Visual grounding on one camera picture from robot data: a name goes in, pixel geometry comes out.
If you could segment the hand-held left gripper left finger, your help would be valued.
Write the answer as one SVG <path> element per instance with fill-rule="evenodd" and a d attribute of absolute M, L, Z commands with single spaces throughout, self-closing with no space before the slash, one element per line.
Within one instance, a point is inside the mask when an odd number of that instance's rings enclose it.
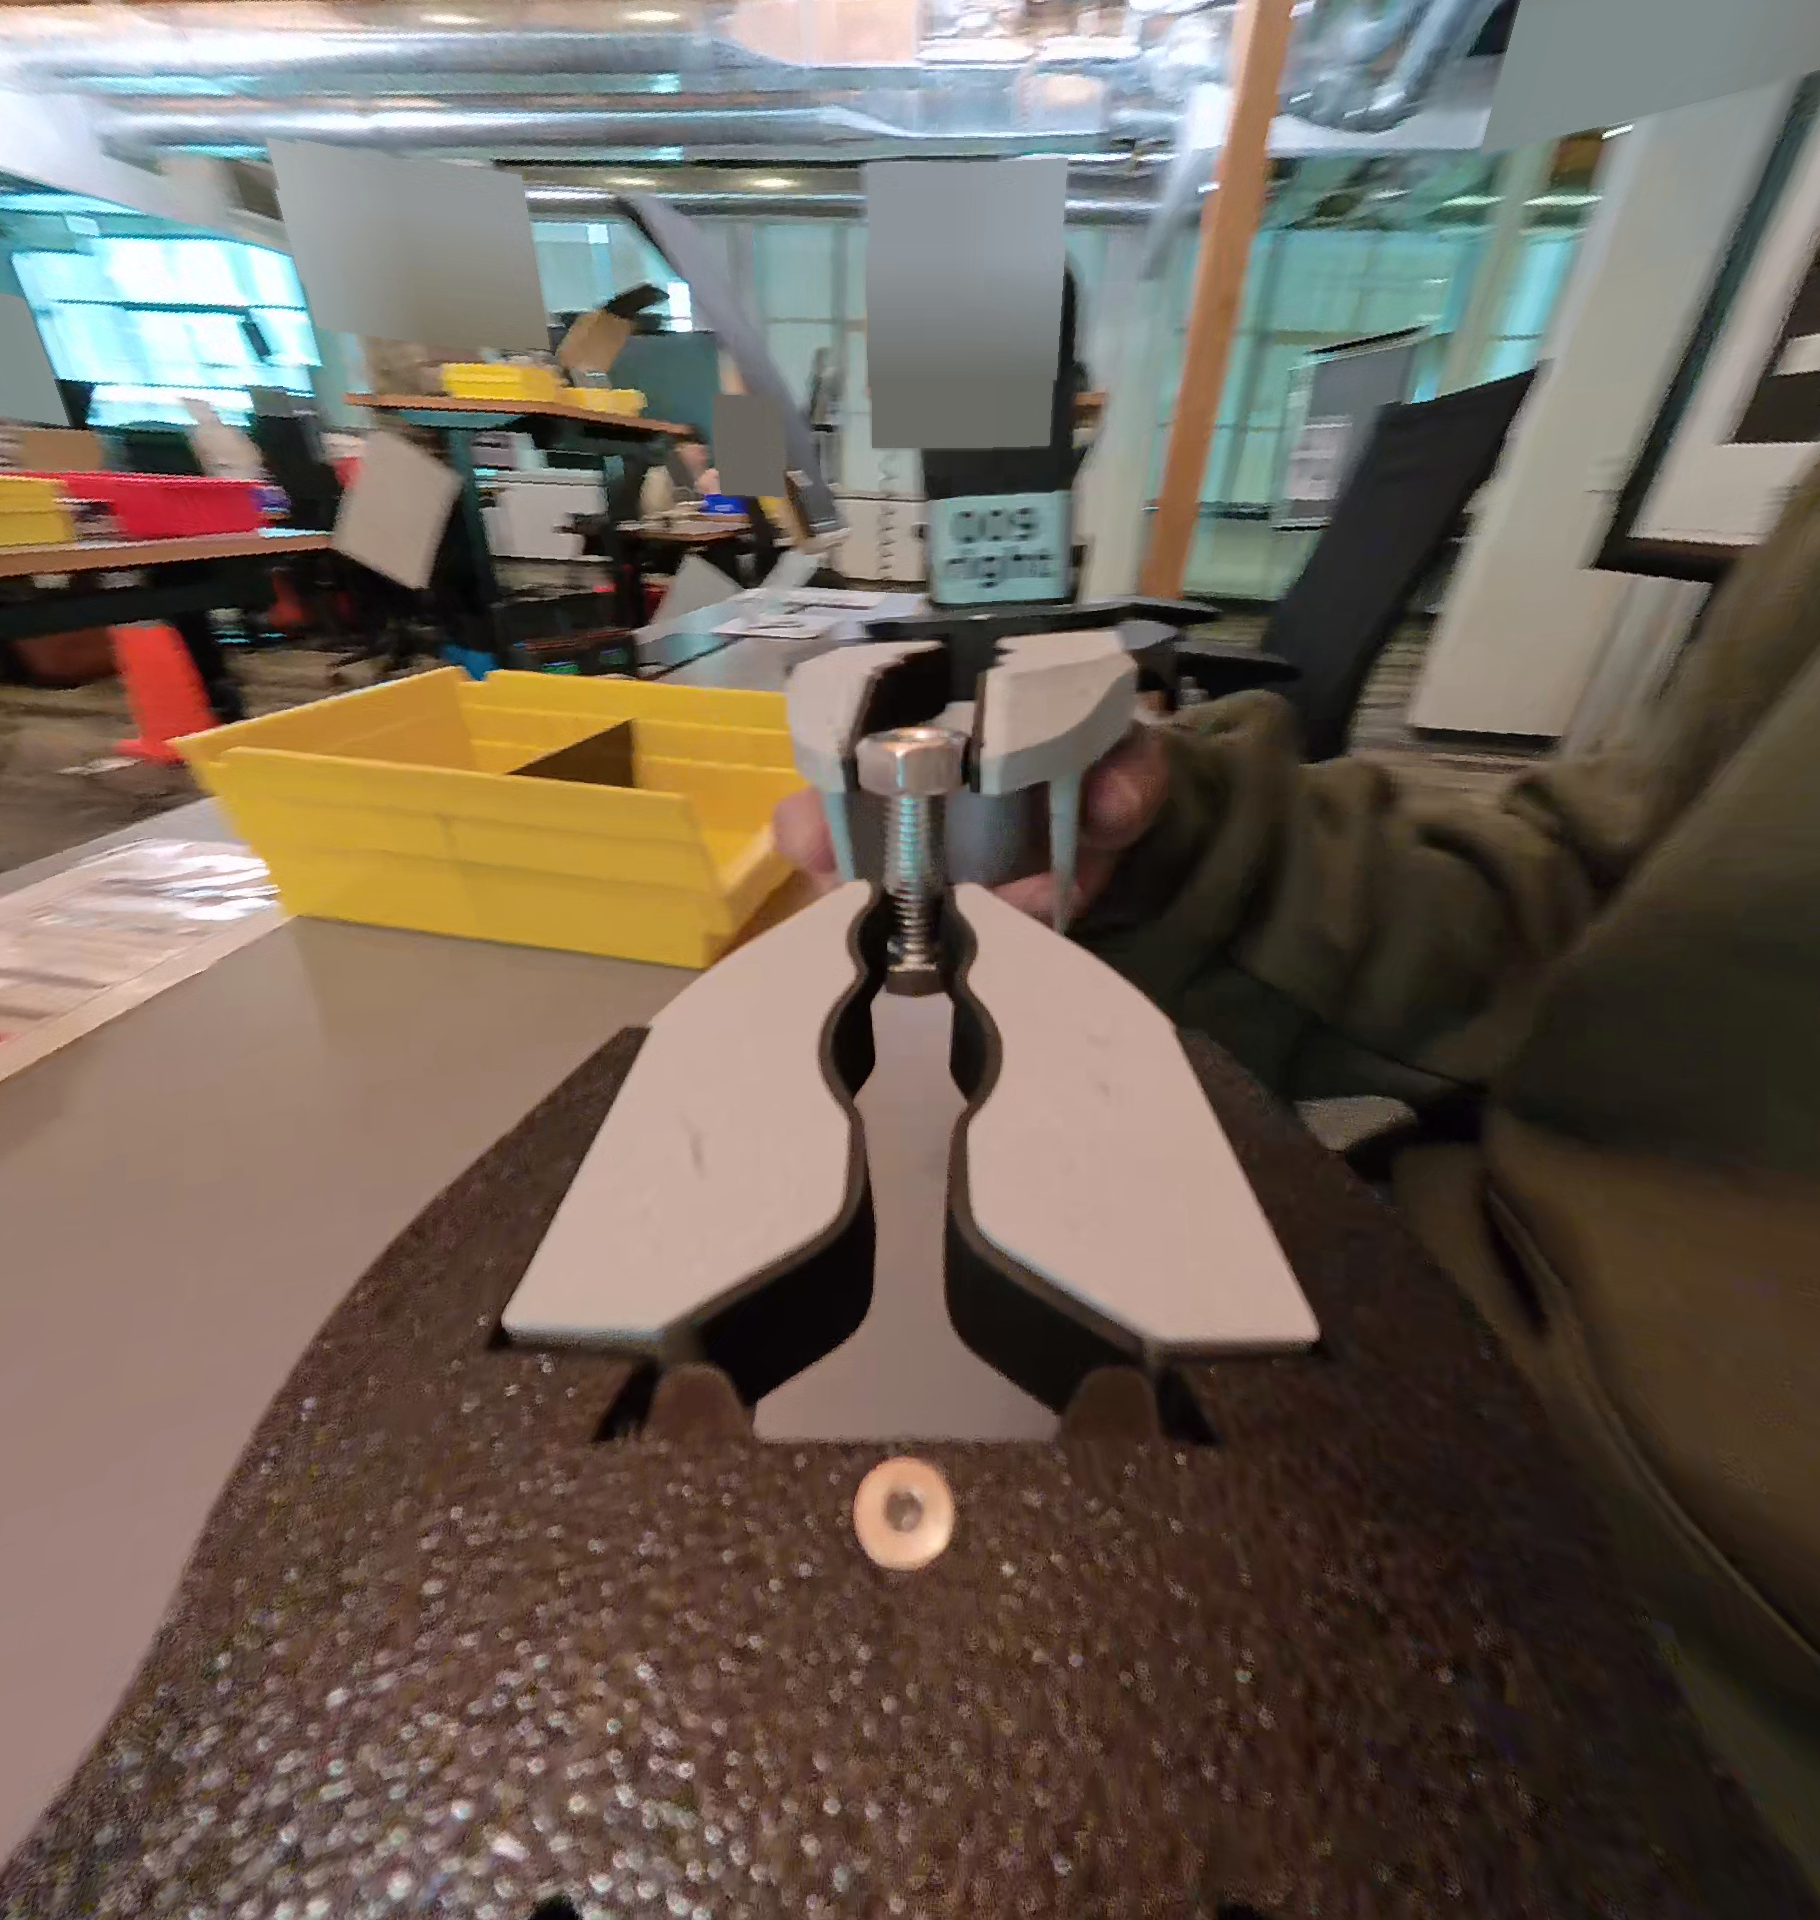
<path fill-rule="evenodd" d="M 872 885 L 843 884 L 649 1023 L 501 1315 L 504 1342 L 708 1364 L 763 1401 L 872 1305 L 855 1092 L 873 1066 Z"/>

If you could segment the long wooden table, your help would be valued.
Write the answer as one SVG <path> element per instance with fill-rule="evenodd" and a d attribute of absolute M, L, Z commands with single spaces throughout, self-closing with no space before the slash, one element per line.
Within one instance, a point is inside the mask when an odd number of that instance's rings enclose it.
<path fill-rule="evenodd" d="M 330 552 L 330 534 L 302 529 L 0 548 L 0 645 L 191 613 L 264 613 L 276 598 L 273 570 Z"/>

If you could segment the wooden support post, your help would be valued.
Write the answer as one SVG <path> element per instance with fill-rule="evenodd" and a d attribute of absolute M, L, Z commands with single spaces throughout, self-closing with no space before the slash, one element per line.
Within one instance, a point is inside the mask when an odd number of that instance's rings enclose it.
<path fill-rule="evenodd" d="M 1245 2 L 1229 16 L 1226 133 L 1214 160 L 1212 188 L 1203 194 L 1182 377 L 1137 570 L 1137 590 L 1149 598 L 1176 598 L 1186 583 L 1214 423 L 1263 205 L 1265 139 L 1291 32 L 1291 2 Z"/>

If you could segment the steel bolt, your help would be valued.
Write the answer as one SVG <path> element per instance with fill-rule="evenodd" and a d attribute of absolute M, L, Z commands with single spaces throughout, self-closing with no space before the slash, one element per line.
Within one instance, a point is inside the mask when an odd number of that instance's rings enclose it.
<path fill-rule="evenodd" d="M 887 993 L 903 998 L 943 991 L 945 895 L 943 798 L 898 793 L 883 811 L 883 894 L 893 912 Z"/>

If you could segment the laminated barcode sheet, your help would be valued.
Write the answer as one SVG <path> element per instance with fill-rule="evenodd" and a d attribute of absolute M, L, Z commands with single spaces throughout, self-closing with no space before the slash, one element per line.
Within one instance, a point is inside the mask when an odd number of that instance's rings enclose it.
<path fill-rule="evenodd" d="M 0 894 L 0 1052 L 127 1013 L 271 930 L 267 865 L 234 845 L 143 837 Z"/>

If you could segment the silver ventilation duct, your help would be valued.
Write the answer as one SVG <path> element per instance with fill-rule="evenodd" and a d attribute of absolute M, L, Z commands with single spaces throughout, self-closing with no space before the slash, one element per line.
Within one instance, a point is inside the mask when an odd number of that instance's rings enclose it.
<path fill-rule="evenodd" d="M 1142 171 L 1226 114 L 1242 4 L 0 4 L 4 109 L 97 150 Z"/>

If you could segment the checkered marker board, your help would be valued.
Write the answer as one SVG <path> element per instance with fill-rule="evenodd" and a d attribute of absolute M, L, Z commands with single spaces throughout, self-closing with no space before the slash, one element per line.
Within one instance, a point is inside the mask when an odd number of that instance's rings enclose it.
<path fill-rule="evenodd" d="M 1820 455 L 1820 73 L 1798 82 L 1593 565 L 1715 583 Z"/>

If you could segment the grey notice board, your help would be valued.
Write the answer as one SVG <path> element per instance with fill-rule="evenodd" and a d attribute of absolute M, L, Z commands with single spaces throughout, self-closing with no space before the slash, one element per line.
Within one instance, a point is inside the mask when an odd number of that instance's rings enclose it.
<path fill-rule="evenodd" d="M 1417 383 L 1427 328 L 1410 327 L 1310 349 L 1292 368 L 1267 522 L 1283 532 L 1329 524 L 1377 418 Z"/>

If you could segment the person's right forearm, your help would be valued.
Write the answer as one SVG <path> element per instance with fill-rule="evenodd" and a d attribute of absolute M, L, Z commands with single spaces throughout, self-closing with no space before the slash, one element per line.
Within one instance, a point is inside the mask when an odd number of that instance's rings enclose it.
<path fill-rule="evenodd" d="M 1157 729 L 1167 796 L 1068 938 L 1284 1104 L 1483 1094 L 1647 844 L 1621 760 L 1474 798 L 1309 763 L 1271 693 Z"/>

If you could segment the orange traffic cone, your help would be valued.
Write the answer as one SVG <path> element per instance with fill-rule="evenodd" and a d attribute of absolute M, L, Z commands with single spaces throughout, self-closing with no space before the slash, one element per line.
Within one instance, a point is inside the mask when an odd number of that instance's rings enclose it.
<path fill-rule="evenodd" d="M 179 767 L 179 738 L 225 724 L 191 648 L 167 623 L 123 624 L 107 635 L 129 713 L 129 733 L 115 747 L 116 760 Z"/>

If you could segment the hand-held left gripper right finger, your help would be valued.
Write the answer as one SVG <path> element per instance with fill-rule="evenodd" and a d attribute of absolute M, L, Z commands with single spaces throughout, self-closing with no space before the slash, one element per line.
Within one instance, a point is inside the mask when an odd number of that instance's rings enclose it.
<path fill-rule="evenodd" d="M 1047 1409 L 1122 1368 L 1301 1357 L 1320 1324 L 1176 1027 L 987 888 L 943 912 L 943 1305 L 972 1357 Z"/>

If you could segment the grey desk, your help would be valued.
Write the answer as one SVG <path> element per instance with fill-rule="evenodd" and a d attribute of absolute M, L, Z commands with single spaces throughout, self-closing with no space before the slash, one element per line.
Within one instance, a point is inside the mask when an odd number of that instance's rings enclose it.
<path fill-rule="evenodd" d="M 1072 1916 L 1132 1879 L 1127 1655 L 990 1526 L 916 1613 L 867 1417 L 994 1437 L 890 1007 L 877 1277 L 754 1441 L 597 1437 L 493 1326 L 668 973 L 290 926 L 0 1087 L 0 1916 Z"/>

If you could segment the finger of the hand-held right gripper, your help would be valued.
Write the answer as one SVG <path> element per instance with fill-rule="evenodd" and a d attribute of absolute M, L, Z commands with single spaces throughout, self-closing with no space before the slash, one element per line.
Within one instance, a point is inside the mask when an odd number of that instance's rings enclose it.
<path fill-rule="evenodd" d="M 1086 776 L 1136 719 L 1137 663 L 1117 629 L 1006 636 L 978 681 L 972 793 L 1004 803 L 1044 791 L 1057 932 L 1071 922 Z"/>
<path fill-rule="evenodd" d="M 855 748 L 873 733 L 929 724 L 945 709 L 945 652 L 935 640 L 839 645 L 786 681 L 797 774 L 814 790 L 843 882 L 881 877 L 881 802 L 861 800 Z"/>

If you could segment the red plastic bin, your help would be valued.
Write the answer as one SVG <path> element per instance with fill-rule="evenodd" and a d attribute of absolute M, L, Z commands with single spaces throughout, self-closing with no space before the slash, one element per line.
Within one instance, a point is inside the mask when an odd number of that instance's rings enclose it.
<path fill-rule="evenodd" d="M 36 474 L 51 482 L 78 514 L 105 515 L 129 542 L 257 534 L 269 524 L 251 480 L 146 476 L 116 471 Z"/>

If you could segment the person's right hand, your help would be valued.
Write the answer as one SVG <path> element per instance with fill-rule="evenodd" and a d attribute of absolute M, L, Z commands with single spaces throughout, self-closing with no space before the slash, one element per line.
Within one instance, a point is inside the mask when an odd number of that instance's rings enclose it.
<path fill-rule="evenodd" d="M 1067 920 L 1057 920 L 1052 882 L 1047 875 L 1011 880 L 998 888 L 998 898 L 1031 918 L 1067 930 L 1100 898 L 1122 855 L 1137 845 L 1156 821 L 1165 796 L 1163 733 L 1151 727 L 1142 713 L 1127 738 L 1117 742 L 1084 776 Z M 775 851 L 814 892 L 820 894 L 837 884 L 831 835 L 814 790 L 800 787 L 776 803 L 771 818 L 771 835 Z"/>

